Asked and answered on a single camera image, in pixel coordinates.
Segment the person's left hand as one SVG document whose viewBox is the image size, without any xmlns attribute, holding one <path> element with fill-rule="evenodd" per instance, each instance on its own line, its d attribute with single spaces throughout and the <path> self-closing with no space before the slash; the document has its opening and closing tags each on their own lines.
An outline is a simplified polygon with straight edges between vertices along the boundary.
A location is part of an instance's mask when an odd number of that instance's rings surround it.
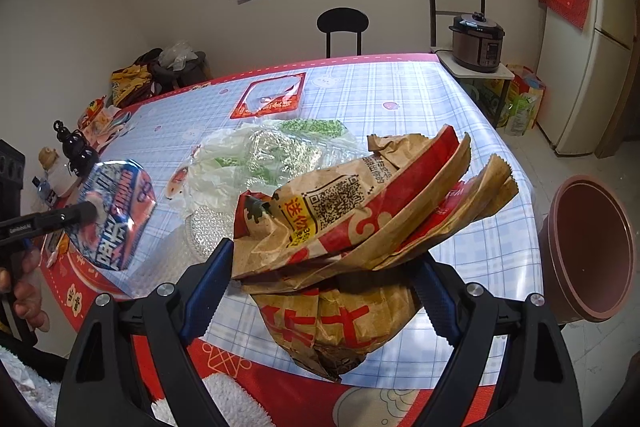
<svg viewBox="0 0 640 427">
<path fill-rule="evenodd" d="M 42 309 L 42 295 L 35 274 L 40 263 L 40 251 L 30 248 L 21 259 L 23 275 L 20 279 L 11 275 L 7 269 L 1 269 L 1 292 L 12 293 L 15 297 L 13 309 L 20 319 L 25 320 L 33 329 L 47 333 L 50 319 Z"/>
</svg>

